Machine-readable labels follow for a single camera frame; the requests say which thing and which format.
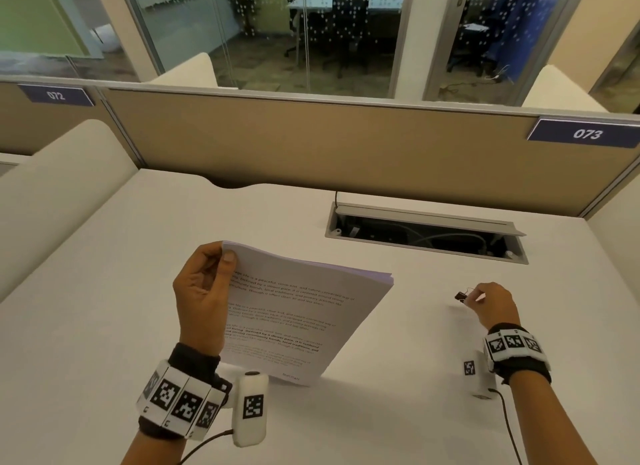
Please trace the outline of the person's right hand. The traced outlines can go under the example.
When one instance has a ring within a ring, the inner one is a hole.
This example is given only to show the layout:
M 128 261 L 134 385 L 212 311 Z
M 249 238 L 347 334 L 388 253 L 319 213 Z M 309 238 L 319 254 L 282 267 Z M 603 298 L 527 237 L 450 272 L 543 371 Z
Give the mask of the person's right hand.
M 498 283 L 489 283 L 489 289 L 482 304 L 468 308 L 475 312 L 479 322 L 488 331 L 498 324 L 521 324 L 512 294 Z

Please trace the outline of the person's left hand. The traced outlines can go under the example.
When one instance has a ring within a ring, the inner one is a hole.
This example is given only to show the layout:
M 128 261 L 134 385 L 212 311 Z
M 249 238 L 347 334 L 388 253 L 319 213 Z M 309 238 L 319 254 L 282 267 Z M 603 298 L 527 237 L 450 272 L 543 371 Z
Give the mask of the person's left hand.
M 228 301 L 217 302 L 217 265 L 221 241 L 200 245 L 173 281 L 180 325 L 179 342 L 219 357 L 225 345 Z

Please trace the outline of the stack of printed white papers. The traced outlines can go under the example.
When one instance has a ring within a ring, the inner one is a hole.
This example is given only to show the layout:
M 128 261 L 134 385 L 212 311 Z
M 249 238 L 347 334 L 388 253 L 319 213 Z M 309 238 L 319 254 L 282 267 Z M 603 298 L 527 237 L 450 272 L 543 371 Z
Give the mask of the stack of printed white papers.
M 388 273 L 222 248 L 237 257 L 222 361 L 301 386 L 318 380 L 394 285 Z

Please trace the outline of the person's left forearm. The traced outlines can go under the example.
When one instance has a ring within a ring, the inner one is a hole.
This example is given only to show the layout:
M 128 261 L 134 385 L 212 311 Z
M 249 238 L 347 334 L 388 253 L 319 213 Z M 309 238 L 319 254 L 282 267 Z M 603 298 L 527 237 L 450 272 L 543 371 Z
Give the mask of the person's left forearm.
M 179 465 L 185 451 L 185 437 L 140 416 L 138 432 L 120 465 Z

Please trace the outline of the person's right forearm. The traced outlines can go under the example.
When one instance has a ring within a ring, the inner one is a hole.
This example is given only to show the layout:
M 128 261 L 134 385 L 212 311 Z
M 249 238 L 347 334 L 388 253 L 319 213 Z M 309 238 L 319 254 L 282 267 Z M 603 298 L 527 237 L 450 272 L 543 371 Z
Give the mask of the person's right forearm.
M 517 371 L 509 387 L 529 465 L 598 465 L 544 376 Z

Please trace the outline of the white side divider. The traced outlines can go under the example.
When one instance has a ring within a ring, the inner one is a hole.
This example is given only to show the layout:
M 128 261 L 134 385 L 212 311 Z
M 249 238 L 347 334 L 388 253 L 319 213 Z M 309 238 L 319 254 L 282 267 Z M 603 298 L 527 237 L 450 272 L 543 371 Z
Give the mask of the white side divider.
M 138 171 L 87 120 L 0 176 L 0 303 Z
M 592 98 L 587 91 L 556 66 L 550 64 L 540 70 L 522 103 L 522 107 L 608 113 L 608 110 Z
M 640 307 L 640 163 L 587 216 Z
M 211 58 L 202 52 L 141 86 L 159 92 L 183 94 L 236 94 L 236 87 L 220 87 Z

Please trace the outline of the tan desk partition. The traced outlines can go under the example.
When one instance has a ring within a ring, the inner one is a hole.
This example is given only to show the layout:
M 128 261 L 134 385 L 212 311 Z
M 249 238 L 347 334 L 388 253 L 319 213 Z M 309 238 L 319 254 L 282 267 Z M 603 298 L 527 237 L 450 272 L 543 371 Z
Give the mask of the tan desk partition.
M 84 88 L 95 106 L 32 103 L 18 83 Z M 640 125 L 638 115 L 0 75 L 7 152 L 33 154 L 87 119 L 139 167 L 222 186 L 304 186 L 585 217 L 640 163 L 635 149 L 527 139 L 540 119 Z

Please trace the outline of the blue desk number sign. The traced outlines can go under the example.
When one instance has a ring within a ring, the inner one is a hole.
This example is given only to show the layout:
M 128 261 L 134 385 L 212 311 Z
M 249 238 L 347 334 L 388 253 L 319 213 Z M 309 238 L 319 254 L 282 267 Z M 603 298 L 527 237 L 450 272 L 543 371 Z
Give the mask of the blue desk number sign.
M 95 106 L 95 102 L 89 93 L 82 87 L 27 83 L 18 83 L 17 86 L 32 103 L 83 107 Z
M 640 125 L 540 118 L 527 139 L 538 142 L 635 149 Z

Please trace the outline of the black office chair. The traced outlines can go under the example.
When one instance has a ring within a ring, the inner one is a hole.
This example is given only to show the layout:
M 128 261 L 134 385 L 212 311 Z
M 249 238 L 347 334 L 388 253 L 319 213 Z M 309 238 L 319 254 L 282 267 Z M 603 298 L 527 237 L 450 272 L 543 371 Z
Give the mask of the black office chair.
M 367 72 L 365 53 L 369 0 L 332 0 L 329 40 L 335 48 L 334 58 L 325 61 L 324 67 L 336 62 L 337 79 L 350 63 L 357 62 Z
M 478 23 L 461 24 L 452 45 L 446 72 L 452 73 L 455 66 L 464 64 L 473 67 L 476 77 L 481 77 L 484 73 L 484 54 L 492 43 L 494 33 L 494 26 Z

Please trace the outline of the blue cloth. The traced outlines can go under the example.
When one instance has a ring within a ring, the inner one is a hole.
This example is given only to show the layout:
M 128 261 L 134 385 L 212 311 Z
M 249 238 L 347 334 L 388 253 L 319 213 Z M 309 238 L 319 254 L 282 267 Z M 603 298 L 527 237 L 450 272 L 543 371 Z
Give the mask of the blue cloth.
M 486 37 L 485 59 L 496 64 L 506 63 L 507 43 L 520 37 L 517 28 L 532 13 L 539 0 L 489 0 L 483 9 L 482 20 L 490 28 Z

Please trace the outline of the white meeting room table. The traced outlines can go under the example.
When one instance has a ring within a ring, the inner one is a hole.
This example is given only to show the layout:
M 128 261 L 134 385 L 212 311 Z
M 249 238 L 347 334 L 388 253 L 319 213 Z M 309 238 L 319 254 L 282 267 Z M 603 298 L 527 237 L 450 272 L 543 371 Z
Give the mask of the white meeting room table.
M 368 27 L 368 17 L 373 14 L 401 14 L 404 0 L 292 0 L 287 8 L 293 13 L 292 32 L 296 46 L 292 49 L 298 60 L 304 40 L 309 40 L 307 28 L 302 24 L 311 13 L 329 14 L 331 23 L 343 22 L 338 38 L 348 39 L 350 45 L 364 39 Z

